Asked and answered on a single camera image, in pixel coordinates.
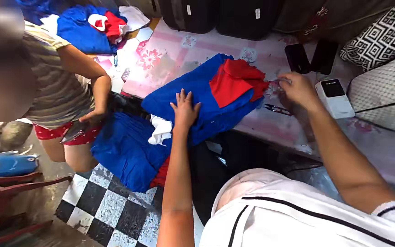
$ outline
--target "concrete floor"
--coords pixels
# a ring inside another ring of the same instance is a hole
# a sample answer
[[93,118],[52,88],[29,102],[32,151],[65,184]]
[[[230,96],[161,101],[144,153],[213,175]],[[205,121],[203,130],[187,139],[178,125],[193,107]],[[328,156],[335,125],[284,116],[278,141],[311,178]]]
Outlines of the concrete floor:
[[[26,150],[33,145],[29,154],[39,154],[39,167],[36,171],[43,173],[44,181],[56,179],[58,177],[72,176],[74,171],[66,163],[56,163],[48,158],[45,150],[40,145],[34,132],[30,134],[20,151]],[[68,182],[38,188],[32,191],[19,194],[12,200],[8,215],[27,212],[28,218],[32,222],[44,222],[53,220],[52,226],[34,236],[21,239],[11,246],[41,246],[41,247],[101,247],[102,245],[66,225],[54,216]]]

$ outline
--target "black and white geometric pattern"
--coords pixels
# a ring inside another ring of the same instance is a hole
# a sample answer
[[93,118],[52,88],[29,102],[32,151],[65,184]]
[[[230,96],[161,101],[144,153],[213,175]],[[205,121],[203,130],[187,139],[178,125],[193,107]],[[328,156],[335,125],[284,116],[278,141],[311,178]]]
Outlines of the black and white geometric pattern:
[[105,247],[155,247],[162,189],[132,193],[104,166],[76,173],[56,216]]
[[349,41],[342,49],[343,60],[362,66],[365,71],[395,58],[395,7]]

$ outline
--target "table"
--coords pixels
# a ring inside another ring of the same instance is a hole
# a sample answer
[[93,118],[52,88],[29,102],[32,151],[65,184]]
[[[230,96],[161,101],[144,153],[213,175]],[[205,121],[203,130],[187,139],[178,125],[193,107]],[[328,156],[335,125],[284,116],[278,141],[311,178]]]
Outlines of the table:
[[[164,84],[193,70],[217,53],[233,55],[244,59],[266,73],[266,80],[274,81],[277,74],[288,72],[290,68],[284,47],[296,43],[296,39],[282,34],[271,34],[266,40],[250,41],[223,36],[212,30],[206,34],[179,32],[170,29],[161,20],[148,41],[140,42],[135,50],[131,43],[126,45],[119,56],[121,71],[127,71],[123,79],[123,92],[144,98]],[[311,60],[316,44],[304,45]],[[338,56],[330,76],[307,76],[312,82],[338,78],[343,86],[362,71],[344,62]],[[274,93],[273,83],[265,93],[263,103],[282,107]],[[307,116],[299,110],[297,117],[267,110],[262,106],[244,117],[236,130],[260,139],[319,156],[315,142],[309,133]],[[395,132],[388,131],[356,118],[338,120],[339,126],[348,138],[364,153],[382,176],[395,183]]]

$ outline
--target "black suitcase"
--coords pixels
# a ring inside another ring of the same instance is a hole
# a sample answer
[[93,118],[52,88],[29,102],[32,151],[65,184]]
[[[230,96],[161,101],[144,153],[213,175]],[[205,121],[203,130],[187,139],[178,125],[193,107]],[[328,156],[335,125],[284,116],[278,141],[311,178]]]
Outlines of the black suitcase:
[[159,0],[159,7],[170,28],[202,34],[216,25],[219,0]]
[[262,40],[275,25],[283,0],[220,0],[220,34]]

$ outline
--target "child's arm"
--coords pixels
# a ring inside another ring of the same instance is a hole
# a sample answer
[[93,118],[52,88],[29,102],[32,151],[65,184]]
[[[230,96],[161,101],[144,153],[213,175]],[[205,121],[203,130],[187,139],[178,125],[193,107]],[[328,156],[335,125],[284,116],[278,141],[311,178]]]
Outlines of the child's arm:
[[58,50],[64,70],[91,79],[95,101],[95,110],[81,117],[79,120],[96,124],[106,113],[107,96],[111,90],[111,78],[106,71],[93,59],[85,55],[72,45]]

